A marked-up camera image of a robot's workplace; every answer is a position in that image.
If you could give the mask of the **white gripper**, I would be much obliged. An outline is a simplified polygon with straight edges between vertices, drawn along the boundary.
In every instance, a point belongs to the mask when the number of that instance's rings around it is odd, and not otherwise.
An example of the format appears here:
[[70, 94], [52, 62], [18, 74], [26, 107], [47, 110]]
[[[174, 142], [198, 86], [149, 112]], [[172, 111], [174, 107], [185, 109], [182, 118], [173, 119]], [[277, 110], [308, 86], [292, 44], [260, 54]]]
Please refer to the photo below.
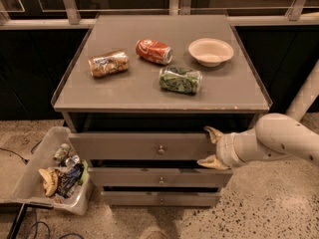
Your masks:
[[206, 168], [226, 170], [228, 167], [240, 167], [245, 162], [239, 157], [236, 147], [236, 140], [240, 138], [239, 133], [223, 134], [220, 130], [205, 126], [204, 130], [208, 132], [210, 141], [216, 144], [216, 155], [210, 155], [207, 158], [199, 159], [197, 164]]

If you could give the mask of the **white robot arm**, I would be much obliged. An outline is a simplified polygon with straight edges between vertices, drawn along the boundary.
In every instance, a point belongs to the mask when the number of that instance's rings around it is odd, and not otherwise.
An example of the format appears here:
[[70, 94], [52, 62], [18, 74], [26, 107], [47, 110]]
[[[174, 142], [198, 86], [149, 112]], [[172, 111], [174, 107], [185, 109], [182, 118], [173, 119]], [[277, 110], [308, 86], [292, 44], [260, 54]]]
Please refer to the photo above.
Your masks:
[[286, 114], [262, 116], [252, 129], [222, 133], [206, 126], [216, 154], [200, 159], [206, 168], [228, 169], [251, 161], [274, 161], [290, 156], [319, 165], [319, 134], [300, 120], [319, 95], [319, 61], [307, 77]]

